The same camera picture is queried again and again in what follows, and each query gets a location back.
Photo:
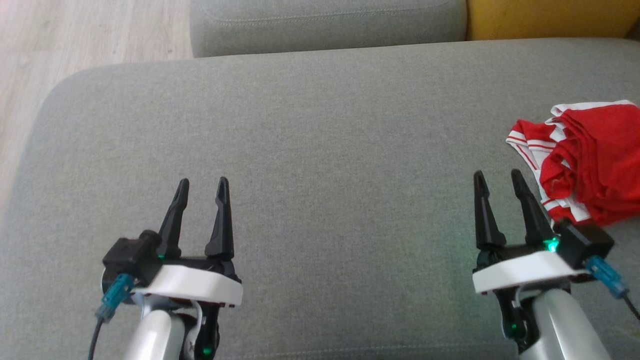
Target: green led light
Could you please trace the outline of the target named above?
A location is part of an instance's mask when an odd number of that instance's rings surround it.
[[[543,241],[548,251],[556,252],[558,245],[560,244],[560,240],[558,238],[552,238],[551,240]]]

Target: red and white cloth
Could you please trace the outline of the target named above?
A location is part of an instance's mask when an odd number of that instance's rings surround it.
[[[551,114],[543,124],[518,120],[506,140],[533,171],[551,218],[604,226],[640,214],[640,108],[582,102]]]

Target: black cable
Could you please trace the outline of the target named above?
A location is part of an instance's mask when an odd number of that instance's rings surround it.
[[[627,296],[627,294],[622,295],[622,298],[625,300],[625,302],[627,303],[627,306],[629,307],[629,310],[631,310],[631,312],[634,314],[636,319],[640,321],[640,313],[638,313],[638,310],[636,309],[636,307],[633,305],[633,303],[631,303],[631,300],[629,300],[629,297]]]
[[[98,322],[95,324],[95,330],[93,331],[93,337],[91,338],[91,345],[89,346],[89,357],[88,360],[93,360],[93,353],[95,352],[95,344],[98,342],[98,334],[100,334],[100,328],[104,324],[104,319],[99,318]]]

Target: folded red garment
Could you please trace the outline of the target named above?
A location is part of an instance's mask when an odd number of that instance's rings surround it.
[[[556,120],[566,126],[566,139],[542,163],[540,184],[549,197],[575,191],[599,225],[640,214],[640,109],[568,109]]]

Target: gray ottoman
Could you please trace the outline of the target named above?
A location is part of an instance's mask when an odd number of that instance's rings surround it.
[[[196,57],[464,40],[465,0],[191,0]]]
[[[512,359],[496,300],[474,293],[472,174],[524,241],[505,136],[560,102],[639,102],[640,44],[546,39],[226,56],[81,72],[46,100],[13,189],[0,279],[5,359],[86,356],[100,260],[158,229],[191,180],[185,255],[230,180],[241,307],[217,359]],[[640,222],[608,229],[640,301]],[[638,325],[600,284],[574,287],[613,358]],[[97,359],[138,322],[123,306]]]

